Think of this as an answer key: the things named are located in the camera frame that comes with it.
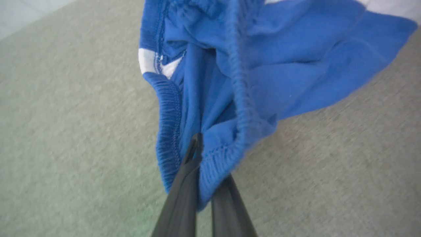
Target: white fabric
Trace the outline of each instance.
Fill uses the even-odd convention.
[[[140,71],[143,73],[159,73],[155,64],[156,57],[158,54],[152,50],[139,48],[139,64]],[[182,57],[170,62],[167,65],[162,65],[159,62],[159,66],[162,69],[162,74],[165,75],[168,79],[171,78],[174,71],[176,70],[178,64],[180,63]]]

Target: blue cloth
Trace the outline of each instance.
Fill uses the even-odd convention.
[[[401,15],[355,0],[146,0],[139,60],[160,102],[166,191],[201,132],[204,208],[277,121],[334,104],[384,69],[418,27]]]

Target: white stripe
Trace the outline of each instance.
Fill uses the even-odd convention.
[[[157,57],[157,53],[144,49],[139,48],[139,64],[140,64],[140,71],[143,73],[159,73],[155,68],[155,58]],[[160,67],[162,69],[162,74],[164,74],[167,78],[171,78],[174,71],[176,70],[177,66],[179,65],[182,57],[168,63],[167,65],[162,65],[161,60],[159,60]]]
[[[158,73],[155,70],[154,61],[156,53],[152,50],[139,48],[140,71],[143,73]]]
[[[421,24],[421,0],[357,0],[367,10],[392,16],[400,16]]]
[[[287,1],[287,0],[264,0],[264,4],[278,3],[282,1]]]

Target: carpet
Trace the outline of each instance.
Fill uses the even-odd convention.
[[[165,193],[142,9],[79,0],[0,41],[0,236],[151,234]],[[419,30],[368,85],[248,153],[233,176],[260,236],[421,236],[420,55]]]

